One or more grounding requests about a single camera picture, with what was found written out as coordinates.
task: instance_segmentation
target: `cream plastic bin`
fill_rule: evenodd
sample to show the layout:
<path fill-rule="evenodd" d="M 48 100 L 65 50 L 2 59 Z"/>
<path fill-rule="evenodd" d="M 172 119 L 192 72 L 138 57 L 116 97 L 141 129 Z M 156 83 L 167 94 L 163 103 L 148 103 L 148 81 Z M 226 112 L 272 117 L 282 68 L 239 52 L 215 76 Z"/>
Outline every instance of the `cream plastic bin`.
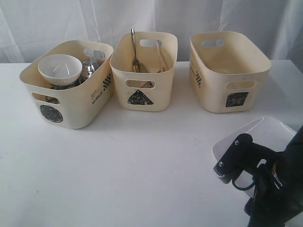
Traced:
<path fill-rule="evenodd" d="M 101 51 L 105 59 L 97 58 L 103 63 L 91 78 L 77 87 L 65 90 L 53 90 L 38 71 L 38 63 L 42 58 L 52 54 L 68 54 L 81 62 L 88 56 L 85 49 Z M 70 129 L 78 129 L 88 125 L 98 114 L 103 105 L 112 96 L 115 86 L 110 68 L 110 56 L 113 48 L 107 44 L 90 41 L 67 41 L 44 54 L 20 74 L 21 81 L 26 85 L 39 113 L 47 122 Z M 59 104 L 45 101 L 45 96 L 58 99 Z"/>
<path fill-rule="evenodd" d="M 251 108 L 270 68 L 270 60 L 240 33 L 207 32 L 190 39 L 190 79 L 210 112 Z"/>
<path fill-rule="evenodd" d="M 162 55 L 168 65 L 168 70 L 163 73 L 154 73 L 160 69 L 157 48 L 153 46 L 141 46 L 141 40 L 160 40 Z M 165 109 L 170 102 L 171 86 L 174 77 L 174 69 L 177 61 L 177 38 L 163 32 L 135 32 L 137 58 L 143 63 L 149 72 L 134 73 L 132 61 L 134 48 L 131 34 L 124 35 L 116 47 L 111 67 L 115 80 L 116 93 L 122 107 L 130 110 L 160 111 Z M 141 88 L 143 81 L 154 83 L 153 88 Z"/>

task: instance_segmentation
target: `white backdrop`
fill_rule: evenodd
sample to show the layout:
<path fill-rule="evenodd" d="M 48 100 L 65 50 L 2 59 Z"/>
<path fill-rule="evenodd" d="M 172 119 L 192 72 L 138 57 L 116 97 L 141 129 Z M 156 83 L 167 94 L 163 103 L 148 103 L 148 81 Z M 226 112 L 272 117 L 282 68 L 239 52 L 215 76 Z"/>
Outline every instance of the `white backdrop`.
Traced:
<path fill-rule="evenodd" d="M 0 0 L 0 62 L 32 62 L 72 39 L 115 47 L 132 27 L 176 35 L 179 61 L 195 33 L 241 32 L 303 71 L 303 0 Z"/>

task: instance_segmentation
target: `white bowl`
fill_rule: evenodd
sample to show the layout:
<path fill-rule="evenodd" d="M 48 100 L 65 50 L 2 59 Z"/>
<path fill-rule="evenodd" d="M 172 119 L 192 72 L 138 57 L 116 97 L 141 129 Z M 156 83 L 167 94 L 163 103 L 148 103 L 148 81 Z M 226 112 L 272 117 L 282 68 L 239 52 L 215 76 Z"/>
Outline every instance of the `white bowl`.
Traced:
<path fill-rule="evenodd" d="M 43 58 L 38 64 L 38 70 L 50 84 L 66 86 L 79 78 L 82 63 L 67 54 L 54 54 Z"/>

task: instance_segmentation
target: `white table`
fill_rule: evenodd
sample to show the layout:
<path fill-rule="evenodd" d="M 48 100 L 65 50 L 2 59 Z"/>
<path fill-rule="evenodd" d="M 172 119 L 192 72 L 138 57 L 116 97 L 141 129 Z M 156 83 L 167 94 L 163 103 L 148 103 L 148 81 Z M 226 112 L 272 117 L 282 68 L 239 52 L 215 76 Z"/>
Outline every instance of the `white table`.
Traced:
<path fill-rule="evenodd" d="M 247 226 L 248 197 L 213 174 L 211 149 L 260 116 L 303 124 L 303 75 L 272 63 L 249 111 L 205 111 L 178 62 L 166 110 L 129 111 L 114 96 L 80 130 L 40 118 L 18 77 L 28 64 L 0 64 L 1 227 Z"/>

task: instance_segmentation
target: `black triangular label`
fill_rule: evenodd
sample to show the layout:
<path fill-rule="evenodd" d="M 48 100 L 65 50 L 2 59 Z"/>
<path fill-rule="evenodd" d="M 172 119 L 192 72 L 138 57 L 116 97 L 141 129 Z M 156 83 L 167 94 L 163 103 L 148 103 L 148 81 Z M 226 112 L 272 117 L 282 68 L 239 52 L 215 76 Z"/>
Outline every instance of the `black triangular label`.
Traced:
<path fill-rule="evenodd" d="M 140 90 L 136 90 L 135 93 L 128 99 L 129 104 L 133 105 L 152 105 L 153 102 Z"/>

